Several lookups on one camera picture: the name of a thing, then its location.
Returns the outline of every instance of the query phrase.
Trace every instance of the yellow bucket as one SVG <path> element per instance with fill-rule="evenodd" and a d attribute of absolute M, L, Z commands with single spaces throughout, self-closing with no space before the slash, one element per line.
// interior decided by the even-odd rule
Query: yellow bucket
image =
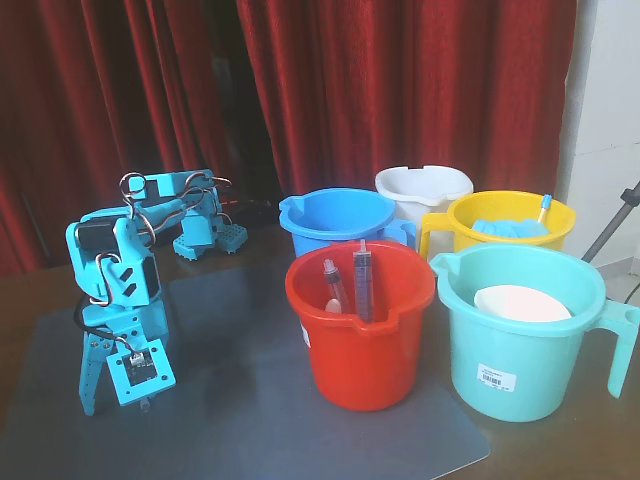
<path fill-rule="evenodd" d="M 538 218 L 542 205 L 542 195 L 516 191 L 478 192 L 459 198 L 446 213 L 427 213 L 422 217 L 422 238 L 420 255 L 427 258 L 429 236 L 433 231 L 453 232 L 453 250 L 459 252 L 467 247 L 487 242 L 538 245 L 552 250 L 562 250 L 566 236 L 576 223 L 576 212 L 556 200 L 551 202 L 544 226 L 549 235 L 532 238 L 505 238 L 487 235 L 471 230 L 476 220 L 515 220 Z"/>

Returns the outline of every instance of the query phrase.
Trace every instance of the plastic container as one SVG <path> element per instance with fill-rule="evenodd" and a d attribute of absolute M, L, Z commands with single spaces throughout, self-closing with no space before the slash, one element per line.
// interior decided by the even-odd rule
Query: plastic container
<path fill-rule="evenodd" d="M 320 392 L 350 410 L 371 411 L 402 400 L 415 383 L 423 310 L 433 300 L 429 265 L 410 248 L 367 242 L 373 260 L 374 322 L 324 311 L 329 300 L 323 261 L 340 270 L 349 301 L 353 253 L 359 242 L 316 250 L 296 259 L 286 279 L 287 296 L 308 341 L 313 376 Z"/>
<path fill-rule="evenodd" d="M 427 258 L 429 235 L 435 231 L 453 232 L 453 250 L 485 242 L 505 242 L 519 245 L 539 245 L 552 250 L 562 250 L 566 236 L 576 223 L 576 212 L 563 203 L 553 200 L 544 225 L 549 235 L 531 238 L 506 238 L 487 235 L 472 230 L 476 220 L 515 220 L 538 218 L 542 195 L 509 190 L 478 192 L 453 202 L 447 213 L 428 213 L 422 219 L 420 255 Z"/>
<path fill-rule="evenodd" d="M 438 165 L 393 167 L 376 175 L 376 190 L 396 202 L 395 218 L 416 224 L 416 249 L 419 249 L 422 217 L 430 212 L 446 212 L 452 201 L 473 193 L 473 183 L 455 168 Z M 432 255 L 449 252 L 451 248 L 451 234 L 433 234 Z"/>
<path fill-rule="evenodd" d="M 438 295 L 450 310 L 451 377 L 462 399 L 509 422 L 546 417 L 562 402 L 585 332 L 614 332 L 617 344 L 609 392 L 618 398 L 638 335 L 640 309 L 605 297 L 588 263 L 546 248 L 493 243 L 431 261 Z M 571 318 L 520 322 L 482 312 L 475 293 L 513 284 L 540 290 L 566 306 Z M 608 352 L 589 352 L 609 361 Z"/>
<path fill-rule="evenodd" d="M 328 188 L 280 202 L 280 225 L 291 232 L 296 256 L 334 242 L 393 239 L 415 248 L 413 222 L 394 220 L 395 203 L 369 190 Z"/>

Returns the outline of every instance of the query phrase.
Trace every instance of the blue cloth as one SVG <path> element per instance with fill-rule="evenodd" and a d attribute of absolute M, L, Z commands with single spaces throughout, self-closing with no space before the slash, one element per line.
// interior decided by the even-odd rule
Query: blue cloth
<path fill-rule="evenodd" d="M 487 222 L 486 220 L 476 220 L 473 230 L 487 235 L 505 238 L 531 238 L 549 235 L 547 227 L 536 222 L 532 218 L 515 222 L 513 220 L 498 220 Z"/>

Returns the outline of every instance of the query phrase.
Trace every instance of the sticker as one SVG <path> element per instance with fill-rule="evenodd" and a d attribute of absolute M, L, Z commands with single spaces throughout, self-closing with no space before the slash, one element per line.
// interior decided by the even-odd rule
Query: sticker
<path fill-rule="evenodd" d="M 516 389 L 516 379 L 518 377 L 512 373 L 501 372 L 489 368 L 486 365 L 478 364 L 478 380 L 485 385 L 489 385 L 503 392 L 513 392 Z"/>
<path fill-rule="evenodd" d="M 304 328 L 302 322 L 300 322 L 300 328 L 302 328 L 302 338 L 304 338 L 304 343 L 307 344 L 307 347 L 311 348 L 311 341 L 309 340 L 309 332 Z"/>

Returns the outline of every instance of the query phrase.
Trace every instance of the robotic arm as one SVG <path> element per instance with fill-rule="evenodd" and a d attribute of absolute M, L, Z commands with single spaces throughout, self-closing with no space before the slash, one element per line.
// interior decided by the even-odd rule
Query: robotic arm
<path fill-rule="evenodd" d="M 120 182 L 127 207 L 98 210 L 67 228 L 76 281 L 86 293 L 74 320 L 85 331 L 79 393 L 87 415 L 94 413 L 105 362 L 121 405 L 148 404 L 148 398 L 175 384 L 165 352 L 169 331 L 150 247 L 157 233 L 181 223 L 183 233 L 174 241 L 174 250 L 189 260 L 214 247 L 228 253 L 237 250 L 247 240 L 247 231 L 222 212 L 217 180 L 224 179 L 216 179 L 210 170 L 127 174 Z M 90 305 L 85 306 L 86 298 Z"/>

